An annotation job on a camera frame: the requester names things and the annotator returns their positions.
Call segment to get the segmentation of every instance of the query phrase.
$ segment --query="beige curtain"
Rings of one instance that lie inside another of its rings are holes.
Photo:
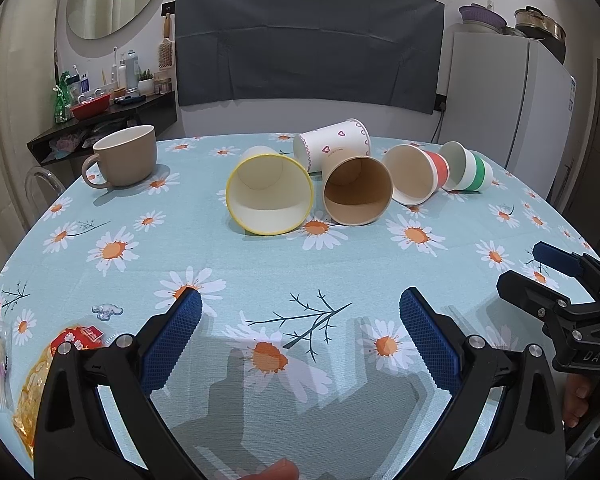
[[[0,270],[36,219],[24,177],[36,164],[27,141],[53,125],[58,0],[0,7]]]

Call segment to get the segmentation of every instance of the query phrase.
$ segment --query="refrigerator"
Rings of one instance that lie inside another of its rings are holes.
[[[456,32],[439,142],[457,140],[546,198],[576,82],[538,40]]]

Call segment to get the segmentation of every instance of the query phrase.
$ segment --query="silver screw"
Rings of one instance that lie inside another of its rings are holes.
[[[134,341],[134,338],[129,334],[123,334],[119,338],[116,339],[116,346],[119,348],[127,348],[131,346],[131,343]]]
[[[65,341],[64,343],[60,343],[60,346],[58,347],[58,353],[60,353],[62,355],[67,355],[69,353],[69,350],[71,350],[71,346],[72,346],[72,344],[69,343],[68,341]]]
[[[540,357],[542,356],[542,349],[538,345],[529,345],[529,353],[533,357]]]
[[[472,335],[469,338],[469,345],[474,348],[484,348],[484,339],[482,339],[479,335]]]

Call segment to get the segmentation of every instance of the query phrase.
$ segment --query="paper cup with yellow rim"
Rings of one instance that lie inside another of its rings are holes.
[[[382,162],[348,149],[324,159],[322,182],[325,210],[335,222],[351,226],[377,220],[389,207],[394,187]]]
[[[359,120],[347,119],[294,137],[294,157],[309,173],[322,171],[324,159],[343,148],[357,155],[371,153],[369,134]]]
[[[435,155],[411,144],[399,144],[386,152],[382,163],[391,174],[396,202],[421,204],[446,182],[448,166],[440,156],[434,161]]]
[[[454,140],[440,148],[440,155],[449,166],[447,191],[482,191],[491,185],[493,169],[483,158],[470,152]]]
[[[267,146],[254,146],[242,154],[225,195],[229,213],[240,227],[257,235],[279,235],[307,217],[314,185],[296,160]]]

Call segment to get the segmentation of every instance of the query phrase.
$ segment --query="potted plant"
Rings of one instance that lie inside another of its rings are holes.
[[[154,75],[151,70],[141,72],[138,77],[138,92],[140,95],[153,95],[155,93]]]

